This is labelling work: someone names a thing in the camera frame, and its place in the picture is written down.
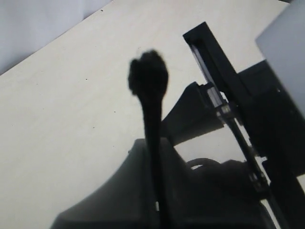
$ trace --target white surface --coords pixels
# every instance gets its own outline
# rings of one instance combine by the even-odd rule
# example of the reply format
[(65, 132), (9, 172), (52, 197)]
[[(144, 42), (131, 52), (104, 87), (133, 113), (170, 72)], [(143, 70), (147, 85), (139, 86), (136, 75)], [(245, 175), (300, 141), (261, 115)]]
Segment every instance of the white surface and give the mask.
[(257, 44), (305, 117), (305, 1), (294, 0)]
[(0, 0), (0, 75), (111, 0)]
[[(277, 0), (114, 0), (0, 77), (0, 228), (48, 228), (109, 178), (143, 137), (127, 89), (131, 58), (156, 48), (170, 71), (166, 115), (203, 83), (182, 35), (207, 21), (237, 71), (262, 60), (254, 39)], [(227, 128), (177, 146), (185, 159), (243, 160)]]

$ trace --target white wall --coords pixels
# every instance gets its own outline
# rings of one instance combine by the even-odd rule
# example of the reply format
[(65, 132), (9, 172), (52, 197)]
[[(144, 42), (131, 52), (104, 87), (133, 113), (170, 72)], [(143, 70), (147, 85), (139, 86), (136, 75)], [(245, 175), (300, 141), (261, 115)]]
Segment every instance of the white wall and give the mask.
[(0, 75), (111, 0), (0, 0)]

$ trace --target wooden board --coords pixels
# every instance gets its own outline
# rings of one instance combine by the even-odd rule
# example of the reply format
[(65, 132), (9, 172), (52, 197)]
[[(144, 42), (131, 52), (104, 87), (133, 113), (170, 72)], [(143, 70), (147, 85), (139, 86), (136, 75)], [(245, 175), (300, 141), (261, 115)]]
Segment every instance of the wooden board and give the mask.
[[(159, 50), (170, 72), (164, 115), (203, 83), (182, 35), (206, 21), (237, 71), (263, 59), (254, 39), (286, 6), (275, 0), (114, 0), (0, 77), (0, 228), (42, 229), (109, 178), (142, 113), (131, 58)], [(226, 128), (177, 146), (185, 159), (243, 160)]]

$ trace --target black metal frame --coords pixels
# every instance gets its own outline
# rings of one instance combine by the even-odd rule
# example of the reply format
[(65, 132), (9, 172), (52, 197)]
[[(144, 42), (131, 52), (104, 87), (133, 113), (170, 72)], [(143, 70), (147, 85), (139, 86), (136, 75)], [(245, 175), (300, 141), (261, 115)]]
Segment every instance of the black metal frame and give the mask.
[[(266, 61), (237, 74), (204, 22), (184, 34), (204, 76), (223, 92), (231, 118), (221, 114), (233, 131), (254, 173), (261, 197), (266, 198), (282, 229), (305, 228), (305, 195), (296, 176), (305, 173), (305, 121)], [(219, 111), (222, 103), (215, 110)], [(271, 180), (267, 184), (233, 118), (245, 126)]]

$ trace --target white table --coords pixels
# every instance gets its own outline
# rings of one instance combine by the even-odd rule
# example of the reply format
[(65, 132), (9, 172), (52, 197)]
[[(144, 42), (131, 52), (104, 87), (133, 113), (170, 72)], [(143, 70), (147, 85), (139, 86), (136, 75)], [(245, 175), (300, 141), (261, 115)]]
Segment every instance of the white table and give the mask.
[[(131, 58), (159, 50), (170, 71), (164, 116), (202, 74), (182, 35), (206, 21), (239, 72), (263, 59), (254, 39), (277, 0), (114, 0), (0, 77), (0, 228), (48, 228), (109, 178), (142, 112)], [(186, 159), (243, 160), (227, 128), (177, 146)]]

